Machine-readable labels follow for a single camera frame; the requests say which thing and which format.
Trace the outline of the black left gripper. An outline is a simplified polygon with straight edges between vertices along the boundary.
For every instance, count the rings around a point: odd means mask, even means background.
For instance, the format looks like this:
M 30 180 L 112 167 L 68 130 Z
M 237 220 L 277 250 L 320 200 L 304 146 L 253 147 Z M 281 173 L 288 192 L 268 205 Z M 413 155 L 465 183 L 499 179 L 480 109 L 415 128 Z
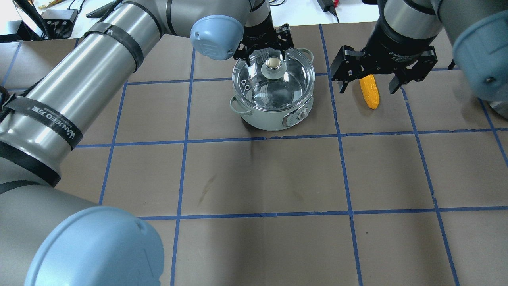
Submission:
M 286 52 L 294 48 L 291 29 L 283 24 L 275 29 L 272 24 L 259 24 L 254 27 L 245 27 L 243 38 L 236 48 L 233 58 L 243 60 L 251 66 L 250 55 L 257 50 L 271 48 L 281 52 L 281 59 L 286 61 Z

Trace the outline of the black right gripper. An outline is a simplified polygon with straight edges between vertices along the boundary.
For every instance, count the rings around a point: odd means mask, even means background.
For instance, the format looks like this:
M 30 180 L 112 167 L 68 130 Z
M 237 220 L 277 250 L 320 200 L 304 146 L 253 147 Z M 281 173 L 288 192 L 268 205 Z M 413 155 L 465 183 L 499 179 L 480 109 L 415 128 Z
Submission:
M 361 50 L 348 45 L 342 46 L 330 65 L 332 81 L 339 85 L 339 93 L 345 93 L 349 83 L 356 79 L 375 74 L 394 74 L 389 83 L 390 94 L 395 94 L 403 85 L 412 80 L 421 81 L 438 62 L 433 46 L 408 54 L 395 48 L 388 48 L 379 41 L 368 43 Z

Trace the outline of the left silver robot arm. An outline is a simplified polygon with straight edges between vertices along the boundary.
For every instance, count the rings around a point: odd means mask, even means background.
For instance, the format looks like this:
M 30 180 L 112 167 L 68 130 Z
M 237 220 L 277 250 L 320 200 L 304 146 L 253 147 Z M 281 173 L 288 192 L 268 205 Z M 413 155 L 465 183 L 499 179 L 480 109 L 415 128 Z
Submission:
M 159 286 L 158 232 L 56 189 L 60 165 L 165 34 L 214 60 L 294 45 L 267 0 L 122 0 L 1 112 L 2 286 Z

